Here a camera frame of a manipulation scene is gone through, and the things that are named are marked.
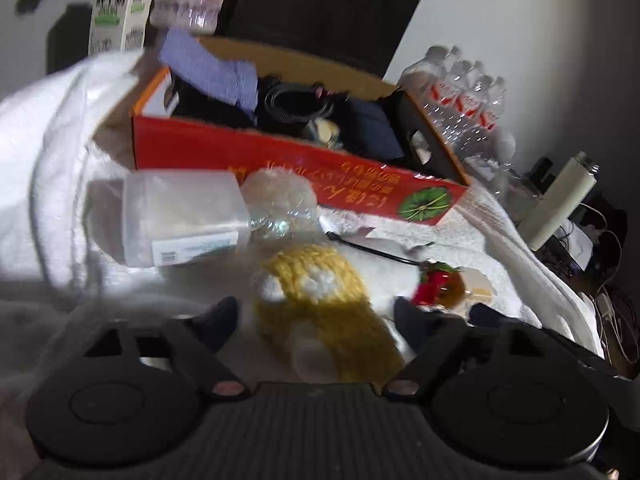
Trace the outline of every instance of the green label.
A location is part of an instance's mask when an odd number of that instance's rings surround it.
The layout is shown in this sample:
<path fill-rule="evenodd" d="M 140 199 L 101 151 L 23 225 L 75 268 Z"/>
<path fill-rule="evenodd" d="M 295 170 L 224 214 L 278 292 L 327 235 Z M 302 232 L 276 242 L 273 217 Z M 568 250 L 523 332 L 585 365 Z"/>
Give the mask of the green label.
<path fill-rule="evenodd" d="M 120 19 L 117 14 L 104 14 L 102 16 L 96 16 L 95 24 L 115 26 L 120 24 Z"/>
<path fill-rule="evenodd" d="M 402 200 L 398 215 L 409 222 L 423 222 L 443 215 L 451 205 L 446 187 L 427 187 Z"/>

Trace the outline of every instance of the barcode label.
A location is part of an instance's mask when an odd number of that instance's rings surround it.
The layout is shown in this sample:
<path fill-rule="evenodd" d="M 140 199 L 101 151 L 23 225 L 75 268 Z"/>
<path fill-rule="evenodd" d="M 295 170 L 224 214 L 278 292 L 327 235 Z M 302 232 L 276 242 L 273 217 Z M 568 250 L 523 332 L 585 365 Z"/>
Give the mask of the barcode label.
<path fill-rule="evenodd" d="M 160 253 L 163 265 L 171 265 L 175 263 L 175 253 Z"/>
<path fill-rule="evenodd" d="M 145 31 L 142 28 L 132 28 L 130 33 L 126 35 L 124 40 L 124 50 L 137 50 L 142 48 L 145 39 Z"/>
<path fill-rule="evenodd" d="M 208 254 L 220 254 L 232 250 L 238 244 L 238 231 L 215 235 L 153 240 L 151 253 L 154 265 L 185 264 Z"/>

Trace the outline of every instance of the white towel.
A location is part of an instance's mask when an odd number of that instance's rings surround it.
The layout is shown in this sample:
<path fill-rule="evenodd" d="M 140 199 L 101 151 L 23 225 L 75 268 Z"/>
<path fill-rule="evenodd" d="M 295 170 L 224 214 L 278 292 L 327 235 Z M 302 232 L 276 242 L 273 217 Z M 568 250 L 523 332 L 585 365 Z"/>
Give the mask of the white towel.
<path fill-rule="evenodd" d="M 149 54 L 102 54 L 0 104 L 0 444 L 28 443 L 16 411 L 6 407 L 19 409 L 34 378 L 103 320 L 194 314 L 227 295 L 247 303 L 250 266 L 243 261 L 162 270 L 122 263 L 121 179 L 132 168 L 128 113 L 154 69 Z M 419 250 L 422 256 L 484 272 L 498 291 L 498 310 L 540 320 L 602 355 L 593 310 L 535 259 L 478 184 L 434 227 L 322 211 L 345 232 L 371 226 L 373 235 L 408 247 L 435 241 Z M 250 312 L 241 324 L 220 354 L 223 362 L 250 382 L 289 379 L 248 336 Z M 7 460 L 11 451 L 2 453 Z M 8 478 L 34 459 L 28 450 L 20 456 Z"/>

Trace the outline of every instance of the yellow knitted item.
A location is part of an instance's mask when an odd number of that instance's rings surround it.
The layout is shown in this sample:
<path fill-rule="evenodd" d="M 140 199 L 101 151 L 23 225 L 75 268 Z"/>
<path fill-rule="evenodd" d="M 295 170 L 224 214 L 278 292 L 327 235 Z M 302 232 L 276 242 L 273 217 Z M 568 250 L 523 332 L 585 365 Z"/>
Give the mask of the yellow knitted item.
<path fill-rule="evenodd" d="M 302 287 L 312 266 L 332 271 L 337 280 L 335 291 L 319 300 Z M 279 280 L 286 297 L 277 306 L 257 302 L 262 333 L 279 352 L 287 354 L 292 327 L 309 322 L 331 352 L 341 382 L 381 385 L 402 369 L 402 357 L 384 322 L 370 308 L 362 280 L 334 248 L 297 246 L 279 252 L 264 267 Z"/>

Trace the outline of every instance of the milk carton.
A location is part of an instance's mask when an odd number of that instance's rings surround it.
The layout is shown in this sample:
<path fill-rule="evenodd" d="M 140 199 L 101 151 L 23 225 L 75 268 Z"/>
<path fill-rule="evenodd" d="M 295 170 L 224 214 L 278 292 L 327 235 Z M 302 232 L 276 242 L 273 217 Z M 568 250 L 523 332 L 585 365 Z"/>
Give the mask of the milk carton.
<path fill-rule="evenodd" d="M 151 0 L 95 0 L 89 56 L 107 50 L 137 50 L 145 40 Z"/>

